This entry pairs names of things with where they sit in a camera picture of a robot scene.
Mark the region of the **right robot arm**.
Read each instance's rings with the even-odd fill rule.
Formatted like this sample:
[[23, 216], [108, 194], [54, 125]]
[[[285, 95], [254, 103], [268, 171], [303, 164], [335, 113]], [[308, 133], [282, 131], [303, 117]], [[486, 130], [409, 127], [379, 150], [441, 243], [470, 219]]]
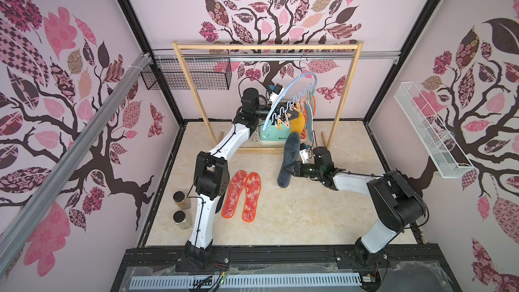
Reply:
[[309, 163], [305, 151], [283, 153], [278, 185], [286, 187], [291, 178], [309, 178], [334, 191], [351, 191], [371, 198], [377, 220], [355, 242], [351, 258], [361, 268], [373, 267], [386, 246], [405, 228], [428, 215], [423, 199], [411, 188], [403, 174], [389, 171], [382, 175], [360, 174], [337, 168], [326, 147], [313, 150]]

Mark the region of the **yellow insole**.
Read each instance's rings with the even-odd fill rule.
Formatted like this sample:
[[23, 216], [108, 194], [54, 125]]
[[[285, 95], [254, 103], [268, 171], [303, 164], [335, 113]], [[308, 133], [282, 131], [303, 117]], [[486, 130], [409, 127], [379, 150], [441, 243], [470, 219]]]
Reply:
[[304, 125], [304, 119], [300, 111], [297, 111], [297, 117], [293, 120], [289, 120], [291, 132], [295, 132], [300, 135], [300, 132]]

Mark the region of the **light blue insole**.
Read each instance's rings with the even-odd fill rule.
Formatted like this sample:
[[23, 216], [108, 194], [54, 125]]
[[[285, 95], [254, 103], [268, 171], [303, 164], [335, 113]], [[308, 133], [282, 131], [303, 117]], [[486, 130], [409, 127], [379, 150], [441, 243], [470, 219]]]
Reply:
[[307, 118], [306, 118], [306, 123], [305, 123], [305, 128], [306, 128], [306, 132], [307, 132], [307, 138], [308, 140], [313, 143], [314, 142], [314, 138], [313, 138], [313, 130], [314, 130], [314, 119], [313, 119], [313, 116], [314, 116], [314, 113], [313, 113], [313, 109], [311, 107], [311, 105], [309, 103], [306, 103], [305, 104], [305, 111], [306, 111], [306, 115], [307, 115]]

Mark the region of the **light blue clip hanger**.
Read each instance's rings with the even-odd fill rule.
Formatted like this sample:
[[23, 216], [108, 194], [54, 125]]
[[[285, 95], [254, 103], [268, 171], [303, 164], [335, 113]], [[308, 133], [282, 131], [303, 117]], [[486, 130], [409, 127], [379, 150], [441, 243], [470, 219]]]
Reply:
[[[288, 99], [285, 96], [291, 92], [292, 88], [297, 85], [300, 81], [308, 80], [310, 83]], [[298, 77], [295, 77], [281, 92], [277, 95], [277, 98], [272, 102], [271, 108], [268, 111], [265, 121], [261, 126], [261, 129], [265, 131], [271, 125], [277, 123], [277, 120], [282, 118], [288, 110], [293, 108], [296, 103], [305, 97], [312, 96], [316, 90], [318, 84], [317, 75], [313, 72], [302, 72]]]

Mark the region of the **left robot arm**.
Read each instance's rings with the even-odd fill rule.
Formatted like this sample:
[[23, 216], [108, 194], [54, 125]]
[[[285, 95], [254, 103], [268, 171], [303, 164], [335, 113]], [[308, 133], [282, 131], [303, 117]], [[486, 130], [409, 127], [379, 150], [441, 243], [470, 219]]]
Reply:
[[212, 150], [197, 155], [193, 177], [197, 210], [185, 251], [199, 267], [206, 268], [211, 263], [216, 209], [231, 182], [228, 163], [270, 110], [270, 104], [262, 104], [261, 100], [257, 89], [244, 90], [228, 134]]

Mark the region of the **red patterned insole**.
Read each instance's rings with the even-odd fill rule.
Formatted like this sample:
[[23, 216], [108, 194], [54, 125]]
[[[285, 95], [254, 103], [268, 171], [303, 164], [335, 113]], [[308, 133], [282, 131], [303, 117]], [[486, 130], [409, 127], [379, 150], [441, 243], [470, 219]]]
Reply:
[[261, 188], [260, 175], [256, 172], [251, 172], [245, 182], [246, 198], [242, 212], [242, 220], [246, 223], [252, 223], [255, 220]]
[[246, 171], [239, 170], [232, 178], [231, 183], [228, 186], [227, 198], [221, 212], [223, 218], [229, 219], [234, 216], [239, 198], [245, 188], [247, 176], [248, 174]]

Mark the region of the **dark grey insole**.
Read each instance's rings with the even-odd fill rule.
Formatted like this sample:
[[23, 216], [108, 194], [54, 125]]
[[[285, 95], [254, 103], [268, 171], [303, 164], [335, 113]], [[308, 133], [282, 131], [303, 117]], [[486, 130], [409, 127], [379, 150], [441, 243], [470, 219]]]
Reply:
[[298, 132], [292, 132], [285, 142], [282, 166], [277, 178], [277, 184], [280, 188], [284, 189], [289, 186], [292, 174], [287, 169], [290, 165], [296, 163], [300, 153], [300, 145], [300, 134]]

